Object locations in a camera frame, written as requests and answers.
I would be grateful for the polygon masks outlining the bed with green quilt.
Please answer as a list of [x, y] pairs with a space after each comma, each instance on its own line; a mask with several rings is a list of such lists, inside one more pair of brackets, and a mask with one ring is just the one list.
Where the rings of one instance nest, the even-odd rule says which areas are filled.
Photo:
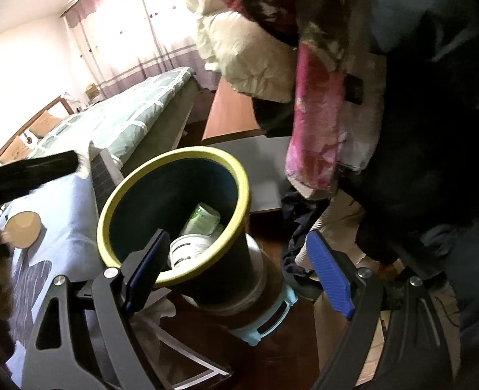
[[148, 78], [60, 121], [39, 140], [28, 158], [67, 150], [81, 152], [86, 145], [94, 144], [108, 150], [116, 166], [122, 168], [160, 116], [168, 112], [170, 102], [189, 85], [198, 83], [194, 69], [187, 66]]

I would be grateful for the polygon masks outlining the black left hand gripper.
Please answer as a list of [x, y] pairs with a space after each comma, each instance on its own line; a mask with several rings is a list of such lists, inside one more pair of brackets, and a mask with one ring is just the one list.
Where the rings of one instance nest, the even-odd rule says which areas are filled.
[[74, 150], [0, 166], [0, 205], [27, 195], [45, 183], [76, 172], [79, 158]]

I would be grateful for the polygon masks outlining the pink floral scarf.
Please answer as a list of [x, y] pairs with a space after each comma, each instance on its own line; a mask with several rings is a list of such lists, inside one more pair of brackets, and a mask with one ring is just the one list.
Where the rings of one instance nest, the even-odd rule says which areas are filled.
[[299, 43], [293, 131], [285, 172], [312, 190], [330, 189], [334, 182], [344, 78], [343, 71], [329, 70], [314, 48]]

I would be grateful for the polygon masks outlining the yellow rimmed dark trash bin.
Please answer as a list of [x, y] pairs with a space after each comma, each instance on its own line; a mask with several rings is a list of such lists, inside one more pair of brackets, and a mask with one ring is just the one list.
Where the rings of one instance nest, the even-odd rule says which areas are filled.
[[229, 304], [255, 283], [245, 220], [250, 211], [246, 170], [232, 154], [207, 146], [168, 151], [142, 164], [111, 193], [97, 224], [97, 249], [108, 267], [120, 267], [162, 229], [180, 237], [197, 205], [220, 216], [222, 233], [202, 254], [160, 273], [168, 287], [199, 306]]

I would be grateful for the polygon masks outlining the green plastic bottle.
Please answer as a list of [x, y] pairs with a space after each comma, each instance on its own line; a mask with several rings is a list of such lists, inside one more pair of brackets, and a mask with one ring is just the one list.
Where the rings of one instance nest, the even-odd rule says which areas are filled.
[[181, 235], [211, 235], [220, 224], [221, 215], [210, 206], [199, 203], [180, 232]]

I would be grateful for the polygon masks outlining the pink white curtain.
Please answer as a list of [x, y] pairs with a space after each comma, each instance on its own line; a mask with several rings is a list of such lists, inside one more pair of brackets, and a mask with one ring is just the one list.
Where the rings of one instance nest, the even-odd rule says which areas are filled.
[[220, 76], [200, 57], [186, 0], [78, 0], [63, 17], [103, 98], [178, 67], [217, 89]]

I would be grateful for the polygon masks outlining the white bottle grey lid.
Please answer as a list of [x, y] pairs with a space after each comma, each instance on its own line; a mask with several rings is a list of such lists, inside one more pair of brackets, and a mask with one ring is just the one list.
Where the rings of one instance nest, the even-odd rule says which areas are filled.
[[211, 235], [186, 234], [170, 243], [169, 266], [176, 268], [182, 262], [189, 261], [204, 253], [222, 234], [224, 227], [218, 225]]

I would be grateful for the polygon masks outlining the white paper cup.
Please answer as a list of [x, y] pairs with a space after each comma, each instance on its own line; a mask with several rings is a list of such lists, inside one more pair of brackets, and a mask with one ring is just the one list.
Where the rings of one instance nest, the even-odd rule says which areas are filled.
[[7, 221], [4, 236], [12, 247], [28, 249], [37, 241], [41, 230], [40, 216], [34, 211], [24, 211]]

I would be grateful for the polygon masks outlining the blue table cloth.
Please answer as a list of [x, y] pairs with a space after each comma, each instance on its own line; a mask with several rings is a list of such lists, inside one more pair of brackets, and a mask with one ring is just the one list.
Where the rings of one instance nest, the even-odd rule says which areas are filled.
[[65, 275], [83, 281], [102, 270], [96, 244], [95, 191], [88, 174], [67, 175], [15, 199], [2, 214], [0, 228], [24, 211], [38, 214], [42, 229], [32, 246], [14, 249], [12, 260], [14, 307], [9, 324], [15, 349], [7, 367], [15, 385], [22, 382], [26, 346], [52, 279]]

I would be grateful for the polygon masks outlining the wooden headboard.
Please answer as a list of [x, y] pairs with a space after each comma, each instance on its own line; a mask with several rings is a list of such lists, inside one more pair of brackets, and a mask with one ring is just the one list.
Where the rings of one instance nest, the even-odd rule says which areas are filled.
[[0, 148], [0, 166], [25, 159], [45, 135], [74, 110], [64, 97], [57, 97], [34, 114]]

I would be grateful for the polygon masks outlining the cream puffer jacket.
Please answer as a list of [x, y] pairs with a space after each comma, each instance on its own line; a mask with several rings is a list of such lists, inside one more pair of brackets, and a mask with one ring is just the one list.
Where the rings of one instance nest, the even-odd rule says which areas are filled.
[[186, 0], [186, 7], [208, 70], [220, 73], [238, 93], [279, 103], [292, 100], [293, 49], [221, 0]]

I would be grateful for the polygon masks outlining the wooden top cabinet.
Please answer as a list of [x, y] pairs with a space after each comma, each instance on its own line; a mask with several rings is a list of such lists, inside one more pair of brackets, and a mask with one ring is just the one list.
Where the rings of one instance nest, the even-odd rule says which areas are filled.
[[251, 189], [251, 211], [279, 210], [289, 182], [284, 159], [290, 139], [267, 137], [253, 113], [252, 98], [219, 81], [201, 143], [231, 153], [244, 166]]

